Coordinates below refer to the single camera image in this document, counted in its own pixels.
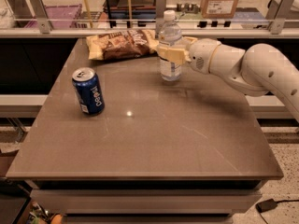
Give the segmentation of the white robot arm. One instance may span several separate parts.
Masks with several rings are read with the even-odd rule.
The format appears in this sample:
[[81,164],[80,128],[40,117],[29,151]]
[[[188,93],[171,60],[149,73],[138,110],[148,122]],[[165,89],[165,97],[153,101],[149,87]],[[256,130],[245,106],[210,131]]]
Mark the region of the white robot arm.
[[157,46],[160,58],[193,70],[220,77],[226,84],[249,96],[272,92],[299,120],[299,70],[278,49],[256,44],[238,49],[209,38],[185,36],[174,44]]

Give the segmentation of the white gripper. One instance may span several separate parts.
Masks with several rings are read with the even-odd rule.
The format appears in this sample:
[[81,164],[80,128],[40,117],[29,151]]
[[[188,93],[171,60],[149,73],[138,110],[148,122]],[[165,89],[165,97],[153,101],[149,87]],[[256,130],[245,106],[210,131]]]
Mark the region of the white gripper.
[[171,63],[185,64],[190,62],[190,67],[199,73],[207,75],[209,65],[220,41],[204,38],[197,40],[196,37],[183,36],[182,42],[185,45],[157,46],[157,53],[160,58]]

